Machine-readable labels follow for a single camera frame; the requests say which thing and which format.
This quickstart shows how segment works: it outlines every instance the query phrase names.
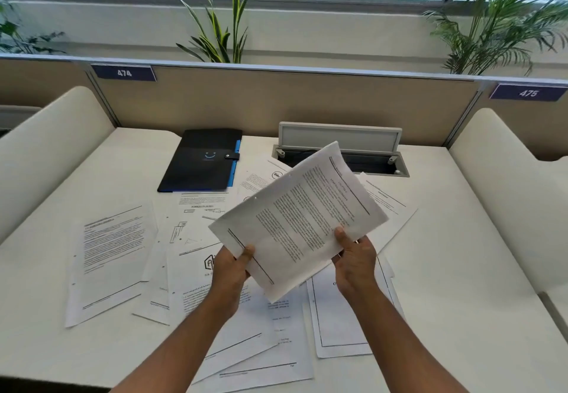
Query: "left hand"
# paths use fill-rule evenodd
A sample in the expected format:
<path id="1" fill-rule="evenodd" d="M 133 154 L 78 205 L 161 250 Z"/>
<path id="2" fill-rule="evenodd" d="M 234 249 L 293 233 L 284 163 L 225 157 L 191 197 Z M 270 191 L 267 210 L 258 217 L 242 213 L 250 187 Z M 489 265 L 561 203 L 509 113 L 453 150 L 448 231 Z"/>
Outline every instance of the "left hand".
<path id="1" fill-rule="evenodd" d="M 219 250 L 213 262 L 213 280 L 206 301 L 227 321 L 238 309 L 243 285 L 250 276 L 245 270 L 252 259 L 254 246 L 247 245 L 237 259 L 224 246 Z"/>

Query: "beige partition panel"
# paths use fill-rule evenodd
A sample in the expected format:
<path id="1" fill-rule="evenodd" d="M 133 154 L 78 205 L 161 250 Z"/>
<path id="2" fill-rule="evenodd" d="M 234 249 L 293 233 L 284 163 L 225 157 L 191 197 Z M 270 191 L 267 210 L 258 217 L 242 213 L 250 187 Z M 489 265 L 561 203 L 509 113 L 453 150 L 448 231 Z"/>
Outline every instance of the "beige partition panel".
<path id="1" fill-rule="evenodd" d="M 70 61 L 0 59 L 0 104 L 44 107 L 76 86 L 96 92 Z"/>
<path id="2" fill-rule="evenodd" d="M 276 136 L 280 121 L 402 127 L 402 143 L 444 143 L 477 83 L 421 78 L 153 67 L 157 82 L 97 79 L 125 127 L 239 128 Z"/>
<path id="3" fill-rule="evenodd" d="M 495 86 L 491 85 L 479 97 L 453 140 L 475 112 L 489 107 L 539 160 L 557 160 L 568 155 L 568 94 L 557 102 L 493 100 L 489 96 Z"/>

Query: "wall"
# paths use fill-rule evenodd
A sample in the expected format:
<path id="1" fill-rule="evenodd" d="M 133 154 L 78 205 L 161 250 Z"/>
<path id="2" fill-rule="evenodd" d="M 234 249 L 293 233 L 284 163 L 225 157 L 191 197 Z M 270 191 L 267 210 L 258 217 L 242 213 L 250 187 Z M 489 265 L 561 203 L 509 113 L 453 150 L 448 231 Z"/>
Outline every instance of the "wall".
<path id="1" fill-rule="evenodd" d="M 197 27 L 187 10 L 173 6 L 18 2 L 30 32 L 64 31 L 70 54 L 138 59 L 187 59 L 186 44 Z M 218 9 L 222 26 L 231 10 Z M 202 21 L 203 10 L 198 11 Z M 468 18 L 457 17 L 461 24 Z M 442 73 L 447 48 L 430 36 L 433 23 L 420 15 L 358 14 L 248 9 L 241 20 L 250 36 L 243 60 L 249 64 L 339 67 Z M 531 76 L 568 79 L 568 50 L 533 55 Z M 522 76 L 510 66 L 486 74 Z"/>

